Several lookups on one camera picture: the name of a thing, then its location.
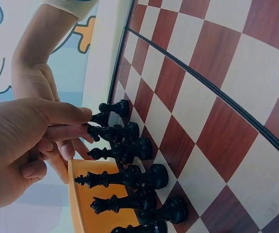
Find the orange plastic box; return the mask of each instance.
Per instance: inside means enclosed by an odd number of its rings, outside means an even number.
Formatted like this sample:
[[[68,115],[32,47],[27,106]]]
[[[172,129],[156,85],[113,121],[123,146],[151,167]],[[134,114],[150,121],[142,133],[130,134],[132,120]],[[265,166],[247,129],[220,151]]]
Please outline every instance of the orange plastic box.
[[[95,214],[90,204],[93,197],[107,199],[113,194],[118,198],[127,196],[126,188],[122,185],[112,184],[108,188],[96,186],[89,189],[74,182],[74,178],[86,175],[88,171],[100,174],[119,172],[115,162],[70,160],[68,162],[69,174],[69,202],[75,233],[110,233],[115,227],[127,227],[139,225],[136,214],[132,209],[121,209],[119,213],[105,211]]]

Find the hand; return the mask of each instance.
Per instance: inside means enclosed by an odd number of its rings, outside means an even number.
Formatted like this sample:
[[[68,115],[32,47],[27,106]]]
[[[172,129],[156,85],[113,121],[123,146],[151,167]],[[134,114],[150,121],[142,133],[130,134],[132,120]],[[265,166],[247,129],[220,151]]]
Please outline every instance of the hand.
[[[47,100],[57,101],[58,97],[56,84],[50,67],[46,64],[37,64],[33,67],[22,66],[19,64],[12,65],[12,89],[16,99],[25,97],[40,97]],[[87,134],[81,137],[92,143],[92,138]],[[72,140],[63,140],[57,142],[60,151],[60,158],[54,161],[48,160],[53,169],[58,173],[64,183],[67,183],[67,160],[75,155],[75,150],[83,159],[87,158],[89,151],[79,138]]]
[[[86,131],[91,116],[89,109],[40,98],[0,103],[0,207],[46,175],[44,160],[57,151],[49,137],[68,139],[72,127]]]

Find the chess piece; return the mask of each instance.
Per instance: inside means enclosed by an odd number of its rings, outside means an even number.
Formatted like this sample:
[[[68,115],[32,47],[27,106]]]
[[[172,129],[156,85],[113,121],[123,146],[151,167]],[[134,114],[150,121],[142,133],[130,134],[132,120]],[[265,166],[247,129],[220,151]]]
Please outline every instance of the chess piece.
[[[120,117],[127,117],[129,115],[129,102],[127,100],[120,100],[115,104],[105,104],[101,103],[99,105],[99,110],[102,113],[115,112]]]
[[[87,133],[94,139],[95,142],[99,142],[100,138],[111,142],[115,135],[115,129],[112,127],[100,127],[100,126],[89,126]]]
[[[154,189],[161,189],[168,184],[168,173],[162,164],[153,164],[144,173],[141,172],[139,166],[130,165],[123,171],[114,174],[108,174],[107,171],[104,171],[102,174],[87,172],[86,177],[81,175],[75,179],[75,182],[81,183],[81,185],[86,183],[89,188],[97,185],[103,185],[107,188],[110,184],[121,184],[136,189],[144,184]]]
[[[165,220],[173,224],[184,222],[188,218],[188,207],[182,198],[173,197],[165,201],[160,209],[142,210],[138,212],[140,223]]]
[[[111,233],[167,233],[167,224],[164,220],[154,221],[147,225],[139,225],[133,227],[129,225],[127,228],[116,227]]]
[[[123,176],[127,173],[141,173],[141,171],[139,166],[130,165],[123,171],[114,174],[108,174],[107,171],[104,171],[101,174],[87,172],[86,177],[81,175],[80,177],[76,178],[77,180],[75,179],[75,182],[81,183],[81,185],[86,183],[89,188],[93,188],[97,185],[103,185],[108,188],[110,184],[123,184]]]
[[[98,113],[92,116],[91,122],[97,123],[102,127],[108,126],[109,113]]]
[[[113,147],[113,155],[134,155],[140,160],[148,160],[152,157],[152,144],[144,137],[130,144],[121,142]]]
[[[124,174],[123,184],[132,188],[141,187],[144,184],[154,189],[162,189],[168,184],[168,173],[164,165],[153,164],[151,168],[144,173],[128,172]]]
[[[91,207],[98,215],[104,211],[114,211],[118,213],[120,209],[149,210],[156,208],[155,191],[151,187],[140,187],[133,194],[118,198],[112,195],[109,199],[94,198]]]
[[[134,122],[129,122],[124,127],[120,125],[113,127],[89,126],[87,133],[96,142],[100,140],[100,137],[114,143],[120,143],[123,139],[127,142],[134,142],[139,138],[139,127]]]
[[[126,142],[135,142],[139,138],[139,127],[135,122],[129,122],[126,126],[114,125],[115,137],[114,142],[120,143],[123,138]]]
[[[91,156],[94,160],[98,160],[100,158],[114,158],[124,165],[131,164],[134,161],[134,155],[132,154],[113,154],[113,151],[108,150],[107,148],[104,148],[102,150],[99,148],[94,148],[90,150],[87,155]]]

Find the sleeve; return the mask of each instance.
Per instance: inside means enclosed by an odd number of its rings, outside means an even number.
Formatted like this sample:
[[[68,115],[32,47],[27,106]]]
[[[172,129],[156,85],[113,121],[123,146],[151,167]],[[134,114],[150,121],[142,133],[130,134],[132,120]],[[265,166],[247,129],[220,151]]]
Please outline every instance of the sleeve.
[[[43,4],[71,13],[78,21],[84,20],[97,2],[98,0],[42,0]]]

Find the checkered pattern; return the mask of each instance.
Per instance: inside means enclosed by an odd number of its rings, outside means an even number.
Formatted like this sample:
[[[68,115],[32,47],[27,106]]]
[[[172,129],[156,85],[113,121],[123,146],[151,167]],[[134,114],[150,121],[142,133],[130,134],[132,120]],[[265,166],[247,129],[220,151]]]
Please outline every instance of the checkered pattern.
[[[279,139],[279,1],[138,0],[130,28],[195,69]],[[279,232],[279,152],[195,77],[129,32],[114,102],[165,164],[159,204],[189,218],[169,233]]]

